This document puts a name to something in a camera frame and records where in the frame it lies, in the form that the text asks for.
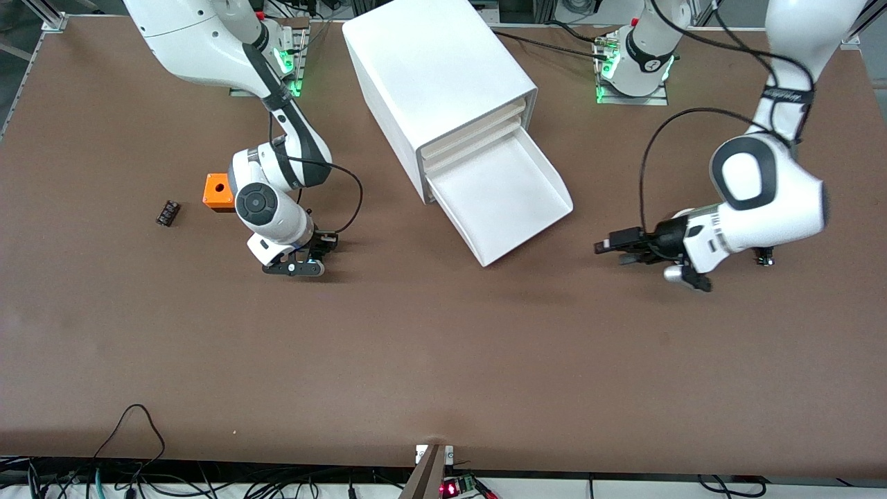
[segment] black cable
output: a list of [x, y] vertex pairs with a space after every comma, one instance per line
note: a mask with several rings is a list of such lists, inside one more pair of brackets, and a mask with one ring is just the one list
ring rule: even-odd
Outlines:
[[[724, 19], [720, 17], [720, 9], [718, 7], [715, 7], [715, 9], [711, 12], [714, 14], [715, 20], [718, 21], [718, 24], [721, 26], [721, 29], [724, 30], [726, 35], [729, 36], [731, 40], [736, 42], [737, 46], [739, 46], [743, 49], [749, 50], [749, 51], [751, 50], [751, 48], [747, 44], [745, 44], [745, 42], [743, 42], [739, 36], [736, 36], [736, 34], [734, 34], [734, 32], [731, 31], [730, 28], [727, 27], [726, 23], [724, 22]], [[757, 54], [751, 54], [751, 57], [755, 58], [757, 63], [760, 64], [761, 66], [763, 66], [764, 69], [767, 70], [767, 73], [773, 78], [773, 85], [776, 87], [779, 87], [779, 76], [777, 76], [776, 72], [773, 71], [773, 66], [769, 62], [764, 60], [763, 57], [761, 57]], [[776, 113], [776, 104], [777, 104], [777, 102], [773, 101], [773, 104], [771, 104], [771, 106], [770, 106], [770, 118], [768, 121], [770, 122], [770, 130], [771, 131], [776, 131], [776, 128], [773, 126], [773, 115]]]
[[373, 473], [373, 478], [380, 479], [389, 485], [393, 485], [401, 490], [404, 490], [404, 486], [400, 485], [399, 483], [395, 482], [394, 480], [390, 480], [390, 479], [387, 479], [387, 478], [381, 476], [379, 473], [376, 472], [376, 470], [371, 470], [371, 471]]
[[276, 0], [276, 1], [282, 3], [287, 8], [289, 8], [291, 11], [305, 12], [309, 16], [312, 16], [312, 17], [318, 16], [320, 19], [326, 20], [326, 18], [320, 12], [316, 12], [316, 11], [311, 12], [308, 9], [305, 9], [305, 8], [302, 8], [298, 5], [296, 5], [295, 2], [293, 2], [292, 0]]
[[726, 495], [726, 499], [732, 499], [732, 497], [734, 495], [737, 497], [748, 497], [749, 499], [757, 499], [758, 497], [762, 497], [762, 496], [764, 496], [764, 494], [767, 493], [767, 484], [763, 481], [759, 482], [761, 489], [758, 492], [755, 492], [753, 494], [749, 494], [746, 492], [737, 492], [735, 490], [731, 490], [730, 488], [727, 488], [726, 484], [724, 483], [724, 480], [722, 480], [718, 475], [711, 475], [711, 477], [714, 478], [715, 481], [718, 482], [718, 485], [720, 485], [720, 488], [715, 488], [715, 487], [710, 486], [709, 484], [705, 483], [705, 480], [703, 479], [702, 475], [696, 475], [696, 479], [699, 480], [699, 485], [705, 487], [705, 490], [708, 490], [709, 492], [714, 492], [715, 494]]
[[[718, 48], [721, 48], [721, 49], [726, 49], [726, 50], [729, 50], [729, 51], [737, 51], [737, 52], [747, 53], [747, 54], [751, 54], [751, 55], [757, 55], [758, 57], [769, 57], [769, 58], [771, 58], [771, 59], [784, 60], [784, 61], [788, 62], [789, 64], [792, 64], [792, 65], [798, 67], [799, 69], [801, 69], [801, 71], [804, 72], [804, 74], [805, 74], [806, 77], [807, 77], [807, 82], [808, 82], [809, 85], [810, 85], [810, 92], [813, 93], [813, 94], [815, 94], [815, 92], [816, 92], [816, 81], [815, 81], [815, 79], [813, 78], [813, 74], [810, 72], [810, 69], [808, 69], [807, 66], [805, 66], [804, 64], [801, 64], [801, 63], [798, 62], [797, 60], [792, 59], [791, 57], [787, 57], [787, 56], [779, 55], [779, 54], [774, 54], [774, 53], [772, 53], [772, 52], [768, 52], [768, 51], [759, 51], [759, 50], [751, 49], [751, 48], [748, 47], [748, 45], [745, 45], [745, 44], [743, 44], [743, 46], [744, 46], [744, 48], [743, 48], [742, 46], [735, 46], [735, 45], [731, 45], [731, 44], [723, 44], [723, 43], [721, 43], [721, 42], [718, 42], [718, 41], [715, 41], [715, 40], [711, 40], [711, 39], [706, 38], [706, 37], [704, 37], [704, 36], [699, 36], [699, 35], [697, 35], [696, 33], [693, 33], [693, 32], [691, 32], [691, 31], [687, 31], [686, 29], [680, 28], [680, 27], [678, 27], [677, 25], [675, 25], [673, 22], [671, 22], [671, 20], [668, 19], [668, 17], [665, 16], [665, 14], [662, 12], [662, 10], [659, 9], [659, 5], [656, 3], [656, 0], [650, 0], [650, 4], [653, 6], [653, 9], [656, 11], [656, 14], [657, 14], [657, 15], [663, 20], [663, 22], [664, 22], [665, 24], [667, 24], [671, 29], [674, 29], [675, 31], [678, 31], [678, 32], [681, 33], [683, 36], [686, 36], [686, 37], [688, 37], [688, 38], [691, 38], [691, 39], [693, 39], [693, 40], [696, 40], [697, 42], [700, 42], [700, 43], [703, 43], [703, 44], [707, 44], [707, 45], [711, 45], [711, 46], [713, 46], [713, 47], [718, 47]], [[807, 104], [806, 107], [804, 108], [804, 111], [803, 111], [804, 113], [802, 114], [801, 121], [800, 121], [800, 123], [799, 123], [798, 126], [797, 126], [797, 133], [796, 133], [796, 138], [795, 138], [795, 141], [796, 141], [796, 142], [800, 142], [800, 140], [801, 140], [801, 133], [802, 133], [802, 131], [804, 130], [804, 126], [805, 126], [805, 124], [806, 124], [806, 122], [807, 122], [807, 116], [810, 114], [810, 109], [811, 109], [811, 108], [812, 108], [812, 103]]]
[[589, 38], [588, 36], [582, 36], [582, 35], [578, 34], [577, 31], [575, 29], [571, 28], [567, 23], [552, 19], [552, 20], [548, 21], [546, 24], [560, 26], [561, 28], [564, 28], [565, 30], [567, 30], [567, 33], [570, 33], [574, 38], [578, 38], [579, 40], [582, 40], [583, 42], [588, 42], [589, 44], [594, 44], [594, 38]]
[[[258, 475], [258, 474], [261, 474], [261, 473], [266, 473], [266, 472], [268, 472], [269, 475], [266, 476], [266, 477], [262, 477], [261, 479], [256, 479], [256, 482], [253, 484], [253, 487], [259, 485], [259, 484], [262, 483], [263, 481], [270, 481], [270, 478], [273, 477], [273, 476], [275, 476], [275, 475], [282, 474], [283, 472], [286, 472], [286, 471], [294, 471], [294, 470], [299, 470], [299, 468], [294, 467], [294, 466], [283, 466], [283, 467], [280, 467], [280, 468], [271, 468], [271, 469], [268, 469], [268, 470], [257, 470], [257, 471], [252, 471], [252, 472], [250, 472], [250, 473], [247, 473], [246, 475], [242, 475], [242, 476], [238, 477], [237, 479], [235, 479], [235, 480], [233, 480], [233, 481], [226, 482], [226, 483], [224, 483], [224, 484], [222, 484], [222, 485], [220, 485], [220, 486], [218, 486], [218, 487], [212, 487], [211, 490], [208, 490], [208, 491], [204, 491], [204, 490], [198, 488], [198, 490], [200, 490], [200, 492], [196, 492], [196, 493], [194, 493], [194, 492], [181, 493], [181, 492], [170, 492], [170, 491], [166, 491], [166, 490], [160, 490], [160, 489], [157, 488], [154, 484], [150, 483], [150, 482], [147, 480], [147, 478], [145, 478], [145, 479], [143, 479], [143, 480], [144, 480], [145, 484], [146, 484], [147, 486], [153, 488], [154, 491], [156, 491], [156, 492], [159, 493], [159, 494], [166, 495], [166, 496], [168, 496], [168, 497], [198, 497], [198, 496], [201, 496], [201, 495], [207, 495], [208, 492], [217, 492], [217, 491], [219, 491], [219, 490], [222, 490], [223, 488], [230, 487], [230, 486], [232, 486], [232, 485], [234, 485], [234, 484], [242, 483], [242, 480], [247, 479], [247, 478], [249, 478], [249, 477], [253, 477], [253, 476]], [[181, 482], [183, 482], [183, 483], [191, 484], [191, 482], [188, 482], [187, 480], [185, 480], [185, 479], [181, 479], [181, 478], [176, 477], [176, 476], [174, 476], [174, 475], [157, 475], [157, 474], [150, 474], [150, 473], [149, 473], [149, 474], [144, 474], [144, 473], [143, 473], [141, 476], [142, 476], [142, 477], [155, 477], [155, 476], [156, 476], [156, 477], [168, 477], [168, 478], [171, 477], [171, 478], [177, 479], [177, 480], [179, 480], [179, 481], [181, 481]]]
[[200, 461], [197, 462], [197, 468], [200, 470], [200, 475], [203, 476], [203, 481], [207, 482], [209, 491], [213, 493], [213, 499], [219, 499], [218, 494], [216, 494], [215, 489], [213, 489], [213, 484], [209, 483], [209, 478], [207, 478], [207, 474], [203, 471], [203, 466], [200, 464]]
[[357, 198], [357, 207], [354, 209], [354, 214], [351, 215], [351, 218], [348, 220], [348, 222], [345, 223], [344, 226], [342, 226], [338, 230], [334, 230], [333, 234], [339, 234], [341, 232], [344, 232], [345, 229], [350, 227], [351, 224], [354, 223], [355, 218], [357, 218], [357, 214], [360, 213], [360, 207], [363, 206], [363, 204], [364, 204], [364, 184], [360, 182], [360, 178], [358, 178], [357, 175], [355, 175], [354, 173], [351, 173], [350, 170], [342, 168], [338, 164], [333, 164], [331, 162], [325, 162], [325, 161], [321, 162], [321, 161], [314, 161], [314, 160], [309, 160], [309, 159], [304, 159], [304, 158], [294, 158], [293, 156], [286, 156], [286, 158], [290, 161], [306, 162], [308, 164], [316, 164], [317, 166], [326, 166], [327, 168], [334, 168], [336, 170], [346, 173], [351, 178], [353, 178], [355, 182], [357, 182], [357, 189], [360, 191], [360, 194]]
[[98, 446], [98, 449], [96, 450], [96, 453], [93, 454], [93, 455], [92, 455], [92, 458], [90, 459], [90, 463], [89, 463], [88, 468], [87, 468], [87, 480], [86, 480], [86, 484], [87, 484], [87, 487], [86, 487], [87, 499], [89, 499], [89, 492], [90, 492], [89, 484], [90, 484], [90, 482], [92, 481], [92, 464], [95, 462], [95, 460], [96, 460], [96, 458], [98, 457], [98, 455], [102, 452], [102, 449], [105, 448], [105, 446], [106, 446], [111, 440], [114, 439], [114, 436], [117, 434], [117, 432], [120, 430], [121, 425], [123, 424], [123, 419], [126, 418], [126, 415], [127, 415], [127, 414], [128, 414], [133, 408], [140, 408], [140, 409], [142, 409], [142, 412], [145, 413], [145, 417], [148, 418], [148, 424], [151, 425], [151, 430], [154, 432], [154, 435], [157, 436], [157, 440], [161, 443], [161, 451], [158, 452], [157, 455], [156, 455], [153, 459], [151, 459], [150, 461], [148, 461], [147, 463], [144, 463], [144, 464], [139, 463], [138, 470], [136, 470], [136, 472], [133, 473], [132, 478], [130, 478], [130, 482], [129, 482], [125, 487], [120, 487], [120, 488], [118, 488], [117, 485], [114, 485], [114, 490], [123, 490], [124, 488], [132, 488], [133, 484], [134, 484], [136, 481], [138, 481], [138, 475], [139, 475], [139, 473], [141, 473], [142, 470], [143, 470], [147, 465], [149, 465], [149, 464], [153, 463], [154, 461], [157, 461], [158, 459], [160, 459], [161, 456], [163, 455], [163, 453], [166, 452], [166, 440], [163, 439], [163, 435], [161, 435], [160, 431], [157, 430], [157, 426], [154, 425], [154, 420], [153, 420], [153, 418], [151, 418], [151, 412], [149, 412], [149, 411], [148, 411], [148, 408], [146, 408], [146, 407], [145, 407], [144, 405], [142, 405], [142, 404], [130, 404], [128, 407], [126, 407], [126, 408], [123, 410], [123, 414], [120, 415], [120, 419], [117, 421], [117, 425], [116, 425], [116, 426], [114, 427], [114, 429], [111, 431], [111, 434], [108, 435], [108, 438], [105, 439], [104, 442], [102, 442], [102, 445]]
[[591, 53], [591, 52], [583, 52], [583, 51], [568, 49], [566, 47], [560, 47], [558, 45], [552, 45], [552, 44], [547, 44], [545, 42], [539, 42], [539, 40], [530, 40], [529, 38], [524, 38], [523, 36], [512, 35], [510, 33], [503, 33], [501, 31], [497, 31], [495, 29], [493, 29], [492, 32], [495, 33], [496, 35], [504, 36], [505, 38], [511, 38], [511, 39], [517, 40], [519, 42], [526, 42], [528, 44], [538, 45], [540, 47], [545, 47], [546, 49], [551, 49], [553, 51], [562, 51], [562, 52], [572, 53], [572, 54], [576, 54], [576, 55], [582, 55], [582, 56], [586, 56], [586, 57], [590, 57], [592, 59], [598, 59], [598, 60], [606, 60], [607, 59], [607, 56], [605, 56], [603, 54], [595, 54], [595, 53]]
[[357, 490], [354, 489], [354, 470], [348, 472], [348, 499], [357, 499]]
[[268, 0], [268, 2], [269, 2], [271, 5], [274, 5], [274, 7], [275, 7], [277, 10], [279, 10], [280, 13], [281, 13], [284, 17], [286, 17], [287, 15], [289, 15], [289, 16], [291, 16], [291, 17], [294, 17], [294, 15], [293, 15], [293, 11], [284, 11], [284, 10], [283, 10], [284, 5], [281, 5], [279, 2], [277, 2], [277, 0]]
[[657, 128], [656, 131], [653, 133], [653, 137], [651, 137], [650, 141], [647, 143], [647, 148], [644, 149], [644, 155], [640, 160], [640, 175], [639, 175], [639, 179], [638, 179], [638, 202], [640, 205], [640, 228], [643, 229], [644, 232], [647, 231], [647, 217], [644, 213], [644, 174], [647, 172], [647, 158], [650, 156], [650, 149], [653, 148], [653, 144], [655, 143], [656, 138], [659, 137], [659, 134], [662, 132], [662, 130], [665, 129], [666, 126], [668, 126], [669, 123], [675, 121], [676, 119], [680, 118], [681, 116], [690, 115], [692, 113], [713, 113], [716, 115], [724, 115], [724, 116], [729, 116], [731, 118], [739, 120], [739, 121], [746, 123], [748, 125], [757, 126], [761, 130], [763, 130], [764, 133], [773, 136], [775, 139], [778, 139], [785, 147], [787, 147], [788, 149], [791, 149], [791, 144], [782, 135], [780, 135], [774, 131], [769, 131], [763, 125], [761, 125], [759, 123], [755, 123], [754, 120], [747, 118], [743, 115], [740, 115], [739, 113], [735, 113], [733, 111], [728, 111], [726, 109], [719, 109], [717, 107], [691, 107], [690, 109], [685, 109], [685, 110], [673, 115], [669, 119], [665, 120], [661, 125], [659, 125], [659, 128]]
[[40, 499], [40, 477], [37, 475], [37, 470], [34, 468], [34, 462], [31, 459], [27, 460], [26, 478], [27, 490], [31, 494], [31, 499]]

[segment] wire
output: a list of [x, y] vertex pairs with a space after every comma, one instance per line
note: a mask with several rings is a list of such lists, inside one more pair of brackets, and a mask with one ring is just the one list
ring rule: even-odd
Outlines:
[[[742, 52], [742, 53], [748, 53], [751, 55], [757, 55], [759, 57], [764, 56], [764, 57], [769, 57], [771, 59], [784, 60], [784, 61], [788, 62], [789, 64], [792, 64], [792, 65], [798, 67], [801, 71], [804, 72], [805, 76], [807, 77], [807, 82], [810, 86], [809, 91], [811, 93], [815, 94], [816, 80], [813, 78], [813, 74], [810, 72], [810, 69], [808, 69], [807, 66], [805, 66], [804, 64], [801, 64], [797, 60], [792, 59], [791, 57], [788, 57], [788, 56], [774, 54], [774, 53], [768, 52], [768, 51], [759, 51], [759, 50], [751, 49], [751, 48], [748, 48], [748, 45], [744, 45], [744, 44], [743, 44], [744, 47], [743, 46], [735, 46], [735, 45], [724, 44], [724, 43], [721, 43], [721, 42], [718, 42], [715, 40], [711, 40], [711, 39], [706, 38], [704, 36], [699, 36], [696, 33], [693, 33], [691, 31], [687, 31], [686, 29], [680, 28], [677, 25], [675, 25], [673, 22], [671, 22], [671, 20], [668, 19], [668, 17], [665, 16], [665, 14], [659, 8], [659, 5], [656, 3], [656, 0], [650, 0], [650, 4], [653, 6], [653, 9], [656, 11], [656, 14], [663, 20], [663, 22], [665, 24], [667, 24], [669, 27], [671, 27], [675, 31], [678, 31], [683, 36], [686, 36], [687, 38], [691, 38], [693, 40], [696, 40], [697, 42], [711, 45], [713, 47], [718, 47], [721, 49], [726, 49], [729, 51], [737, 51], [737, 52]], [[801, 132], [804, 129], [804, 125], [806, 124], [807, 116], [810, 114], [811, 107], [812, 107], [812, 103], [806, 105], [806, 107], [804, 109], [804, 114], [802, 115], [801, 122], [797, 127], [796, 142], [799, 142], [801, 139]]]
[[[146, 408], [146, 407], [145, 407], [144, 405], [142, 405], [142, 404], [130, 404], [128, 407], [126, 407], [126, 408], [123, 410], [123, 414], [120, 415], [120, 419], [117, 421], [117, 425], [116, 425], [116, 426], [114, 427], [114, 429], [111, 431], [111, 434], [108, 435], [108, 438], [106, 438], [104, 442], [102, 442], [102, 445], [98, 446], [98, 449], [96, 450], [96, 453], [92, 455], [92, 458], [90, 459], [89, 468], [92, 467], [92, 464], [95, 462], [95, 460], [96, 460], [96, 458], [98, 457], [98, 455], [102, 452], [102, 449], [105, 448], [106, 445], [108, 445], [108, 442], [110, 442], [111, 440], [114, 439], [114, 436], [117, 434], [117, 431], [120, 430], [120, 427], [121, 427], [121, 425], [123, 424], [123, 419], [126, 418], [126, 415], [127, 415], [127, 414], [128, 414], [133, 408], [140, 408], [140, 409], [142, 409], [142, 412], [145, 413], [145, 417], [148, 418], [148, 424], [151, 425], [151, 430], [154, 432], [154, 435], [157, 435], [157, 440], [161, 443], [161, 451], [158, 452], [157, 455], [156, 455], [153, 459], [151, 459], [150, 461], [148, 461], [147, 463], [144, 463], [144, 464], [139, 463], [139, 465], [138, 465], [138, 470], [136, 470], [136, 472], [133, 473], [132, 478], [130, 479], [130, 482], [127, 484], [126, 487], [118, 488], [117, 486], [114, 486], [114, 490], [123, 490], [124, 488], [127, 488], [127, 487], [128, 487], [128, 488], [132, 488], [132, 485], [133, 485], [136, 481], [138, 481], [138, 474], [141, 473], [142, 470], [143, 470], [147, 465], [149, 465], [149, 464], [153, 463], [154, 461], [157, 461], [158, 459], [160, 459], [161, 456], [163, 455], [163, 453], [166, 451], [166, 440], [163, 439], [163, 435], [161, 435], [160, 431], [157, 430], [157, 426], [154, 425], [154, 420], [151, 418], [151, 413], [148, 411], [148, 408]], [[86, 481], [86, 483], [87, 483], [87, 487], [86, 487], [87, 497], [89, 497], [89, 491], [90, 491], [90, 488], [89, 488], [89, 482], [90, 482], [89, 480]]]
[[[720, 17], [720, 9], [718, 8], [717, 0], [712, 0], [712, 5], [714, 5], [714, 9], [711, 12], [714, 14], [715, 20], [718, 21], [718, 24], [721, 26], [721, 29], [724, 30], [726, 35], [729, 36], [731, 40], [736, 42], [737, 46], [750, 51], [751, 48], [748, 45], [746, 45], [745, 42], [743, 42], [739, 36], [736, 36], [736, 34], [734, 34], [734, 32], [731, 31], [730, 28], [727, 27], [726, 23], [724, 22], [724, 19]], [[776, 87], [779, 87], [779, 76], [777, 76], [776, 72], [773, 71], [773, 66], [771, 66], [769, 62], [767, 62], [766, 60], [764, 60], [764, 58], [762, 58], [761, 56], [759, 56], [757, 54], [753, 53], [753, 54], [751, 54], [751, 56], [755, 58], [755, 60], [758, 62], [758, 64], [760, 64], [761, 66], [764, 67], [764, 69], [767, 70], [767, 73], [769, 73], [770, 76], [773, 78], [773, 85], [775, 85]], [[777, 105], [777, 102], [774, 101], [773, 104], [770, 106], [770, 118], [768, 121], [770, 122], [770, 130], [771, 131], [776, 130], [775, 127], [773, 126], [773, 115], [776, 113], [776, 105]]]
[[209, 487], [209, 491], [213, 493], [213, 499], [219, 499], [218, 494], [216, 494], [213, 485], [209, 483], [209, 479], [207, 478], [207, 474], [203, 471], [203, 466], [200, 464], [200, 461], [197, 462], [197, 467], [200, 469], [200, 475], [203, 476], [203, 481], [207, 482], [207, 487]]
[[644, 155], [640, 160], [640, 174], [639, 174], [639, 178], [638, 178], [638, 203], [640, 206], [640, 227], [644, 230], [644, 232], [647, 231], [647, 217], [644, 213], [644, 175], [647, 172], [647, 158], [650, 156], [650, 150], [653, 148], [653, 144], [655, 143], [656, 138], [659, 137], [659, 134], [662, 133], [662, 131], [665, 129], [666, 126], [668, 126], [669, 123], [677, 120], [681, 116], [690, 115], [692, 113], [713, 113], [716, 115], [724, 115], [724, 116], [729, 116], [731, 118], [734, 118], [735, 120], [739, 120], [739, 121], [746, 123], [748, 125], [757, 126], [761, 130], [763, 130], [766, 134], [771, 135], [774, 138], [776, 138], [777, 140], [779, 140], [783, 145], [785, 145], [785, 147], [791, 149], [791, 144], [782, 135], [780, 135], [774, 131], [769, 131], [766, 127], [762, 126], [761, 124], [755, 123], [754, 120], [747, 118], [743, 115], [740, 115], [739, 113], [735, 113], [733, 111], [728, 111], [726, 109], [719, 109], [717, 107], [691, 107], [690, 109], [685, 109], [685, 110], [673, 115], [669, 119], [665, 120], [661, 125], [659, 125], [659, 128], [657, 128], [656, 131], [653, 133], [653, 137], [651, 137], [650, 141], [647, 143], [647, 148], [644, 149]]
[[560, 47], [558, 45], [546, 44], [545, 42], [539, 42], [539, 40], [530, 40], [529, 38], [524, 38], [523, 36], [512, 35], [510, 33], [503, 33], [501, 31], [497, 31], [495, 29], [493, 29], [492, 32], [495, 33], [496, 35], [504, 36], [505, 38], [512, 38], [513, 40], [517, 40], [519, 42], [526, 42], [528, 44], [538, 45], [540, 47], [545, 47], [546, 49], [551, 49], [553, 51], [562, 51], [562, 52], [572, 53], [572, 54], [576, 54], [576, 55], [582, 55], [582, 56], [586, 56], [586, 57], [590, 57], [592, 59], [598, 59], [598, 60], [606, 60], [607, 59], [607, 56], [605, 56], [603, 54], [595, 54], [595, 53], [591, 53], [591, 52], [577, 51], [577, 50], [573, 50], [573, 49], [568, 49], [566, 47]]
[[[233, 481], [226, 482], [226, 483], [224, 483], [223, 485], [220, 485], [220, 486], [218, 486], [218, 487], [212, 487], [212, 488], [210, 488], [210, 490], [207, 490], [207, 491], [204, 491], [204, 490], [200, 489], [199, 487], [194, 486], [191, 482], [189, 482], [189, 481], [187, 481], [187, 480], [185, 480], [185, 479], [181, 479], [181, 478], [179, 478], [179, 477], [177, 477], [177, 476], [174, 476], [174, 475], [159, 475], [159, 474], [152, 474], [152, 473], [150, 473], [150, 474], [149, 474], [149, 473], [143, 473], [142, 475], [140, 475], [140, 477], [142, 477], [142, 480], [145, 482], [145, 484], [146, 484], [147, 486], [153, 488], [154, 491], [157, 492], [157, 493], [159, 493], [159, 494], [163, 494], [163, 495], [166, 495], [166, 496], [169, 496], [169, 497], [198, 497], [198, 496], [200, 496], [200, 495], [207, 495], [208, 492], [217, 492], [217, 491], [219, 491], [219, 490], [222, 490], [223, 488], [230, 487], [230, 486], [232, 486], [232, 485], [234, 485], [234, 484], [237, 484], [237, 483], [242, 482], [242, 480], [244, 480], [244, 479], [247, 479], [247, 478], [249, 478], [249, 477], [254, 477], [254, 476], [256, 476], [256, 475], [258, 475], [258, 474], [261, 474], [261, 473], [269, 473], [269, 475], [266, 476], [266, 477], [262, 477], [261, 479], [256, 479], [256, 482], [253, 484], [253, 487], [257, 486], [257, 485], [258, 485], [259, 483], [261, 483], [262, 481], [266, 481], [266, 480], [270, 481], [271, 477], [274, 477], [274, 476], [276, 476], [276, 475], [280, 475], [280, 474], [282, 474], [282, 473], [284, 473], [284, 472], [286, 472], [286, 471], [295, 471], [295, 470], [299, 470], [299, 468], [296, 468], [296, 467], [294, 467], [294, 466], [283, 466], [283, 467], [279, 467], [279, 468], [271, 468], [271, 469], [269, 469], [269, 470], [252, 471], [252, 472], [250, 472], [250, 473], [247, 473], [246, 475], [243, 475], [243, 476], [238, 477], [237, 479], [235, 479], [235, 480], [233, 480]], [[194, 493], [194, 492], [190, 492], [190, 493], [180, 493], [180, 492], [169, 492], [169, 491], [166, 491], [166, 490], [160, 490], [160, 489], [157, 488], [154, 484], [150, 483], [150, 482], [147, 480], [147, 478], [144, 478], [144, 477], [165, 477], [165, 478], [173, 478], [173, 479], [176, 479], [176, 480], [178, 480], [178, 481], [180, 481], [180, 482], [182, 482], [182, 483], [185, 483], [185, 484], [191, 485], [192, 488], [196, 488], [199, 492], [196, 492], [196, 493]]]
[[588, 36], [582, 36], [582, 35], [578, 34], [575, 29], [571, 28], [566, 23], [552, 19], [552, 20], [548, 21], [546, 24], [560, 26], [561, 28], [564, 28], [567, 31], [567, 33], [570, 33], [570, 35], [573, 36], [574, 38], [578, 38], [579, 40], [582, 40], [583, 42], [588, 42], [589, 44], [594, 43], [594, 38], [589, 38]]
[[387, 478], [381, 476], [379, 473], [376, 472], [376, 470], [372, 470], [372, 472], [373, 472], [373, 478], [380, 479], [389, 485], [393, 485], [401, 490], [404, 490], [404, 486], [400, 485], [399, 483], [395, 482], [394, 480], [390, 480], [390, 479], [387, 479]]
[[703, 480], [702, 475], [696, 475], [696, 478], [699, 480], [699, 485], [705, 487], [705, 490], [708, 490], [709, 492], [714, 492], [715, 494], [726, 495], [726, 499], [732, 499], [734, 495], [737, 497], [748, 497], [749, 499], [757, 499], [758, 497], [762, 497], [764, 494], [767, 493], [767, 484], [763, 481], [760, 482], [761, 489], [758, 492], [756, 492], [754, 494], [748, 494], [745, 492], [737, 492], [735, 490], [731, 490], [731, 489], [727, 488], [726, 484], [724, 483], [724, 480], [722, 480], [718, 475], [711, 475], [711, 476], [715, 479], [715, 481], [718, 482], [718, 485], [720, 485], [720, 488], [715, 488], [715, 487], [712, 487], [709, 484], [705, 483], [705, 480]]
[[364, 184], [360, 182], [360, 178], [357, 177], [354, 173], [351, 173], [350, 170], [342, 168], [338, 164], [333, 164], [331, 162], [325, 161], [314, 161], [304, 158], [294, 158], [293, 156], [286, 156], [289, 161], [297, 161], [297, 162], [306, 162], [307, 164], [316, 164], [317, 166], [326, 166], [327, 168], [335, 168], [336, 170], [342, 171], [345, 174], [349, 175], [354, 181], [357, 183], [357, 189], [360, 191], [359, 197], [357, 198], [357, 207], [354, 209], [354, 214], [351, 215], [351, 218], [348, 222], [345, 223], [340, 229], [334, 230], [333, 234], [340, 234], [345, 231], [348, 227], [354, 223], [355, 218], [357, 218], [357, 214], [360, 213], [360, 207], [364, 204]]
[[[317, 35], [316, 35], [316, 36], [312, 36], [312, 37], [308, 40], [308, 44], [305, 45], [305, 48], [306, 48], [306, 49], [307, 49], [308, 47], [310, 47], [311, 44], [313, 44], [315, 40], [318, 40], [318, 39], [319, 39], [319, 38], [320, 38], [320, 37], [321, 37], [321, 36], [322, 36], [322, 35], [323, 35], [323, 34], [329, 29], [329, 25], [330, 25], [331, 22], [333, 22], [333, 18], [335, 17], [335, 15], [336, 15], [336, 13], [337, 13], [335, 10], [333, 10], [333, 14], [330, 15], [330, 19], [327, 19], [327, 18], [325, 18], [325, 17], [323, 16], [323, 14], [321, 14], [320, 12], [314, 12], [314, 13], [311, 13], [311, 11], [309, 11], [308, 9], [303, 9], [302, 7], [299, 7], [299, 6], [295, 5], [294, 3], [291, 2], [291, 0], [268, 0], [268, 1], [269, 1], [272, 5], [274, 5], [274, 6], [277, 8], [277, 10], [279, 10], [280, 13], [283, 14], [284, 16], [286, 16], [287, 14], [289, 14], [290, 17], [296, 17], [295, 14], [293, 14], [293, 11], [298, 11], [298, 12], [305, 12], [305, 13], [307, 13], [309, 17], [311, 17], [311, 16], [318, 16], [321, 20], [324, 21], [323, 26], [320, 27], [320, 31], [317, 33]], [[283, 7], [286, 7], [287, 10], [288, 10], [288, 12], [284, 12]], [[299, 52], [301, 52], [301, 51], [302, 51], [302, 50], [292, 50], [292, 51], [289, 51], [289, 52], [295, 55], [295, 54], [297, 54], [297, 53], [299, 53]]]

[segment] white storage box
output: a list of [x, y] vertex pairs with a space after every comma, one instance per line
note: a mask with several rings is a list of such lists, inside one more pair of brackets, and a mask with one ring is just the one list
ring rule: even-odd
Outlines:
[[395, 0], [342, 31], [416, 191], [441, 205], [481, 265], [573, 210], [525, 130], [536, 85], [467, 0]]

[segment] open drawer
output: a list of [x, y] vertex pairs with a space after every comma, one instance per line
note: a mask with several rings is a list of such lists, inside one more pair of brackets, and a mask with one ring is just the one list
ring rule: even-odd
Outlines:
[[573, 210], [561, 176], [519, 114], [492, 121], [475, 140], [459, 137], [460, 147], [446, 147], [448, 154], [436, 148], [441, 153], [424, 165], [432, 194], [483, 266]]

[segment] green led light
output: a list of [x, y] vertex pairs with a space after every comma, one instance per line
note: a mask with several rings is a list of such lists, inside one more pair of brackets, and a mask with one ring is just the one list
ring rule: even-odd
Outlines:
[[607, 79], [613, 77], [613, 74], [616, 72], [616, 65], [619, 64], [619, 60], [622, 59], [622, 56], [619, 55], [619, 51], [613, 51], [613, 55], [610, 59], [607, 59], [607, 62], [604, 63], [603, 68], [600, 71], [600, 74]]
[[293, 94], [293, 97], [299, 97], [302, 95], [302, 80], [298, 82], [290, 82], [287, 85], [289, 92]]

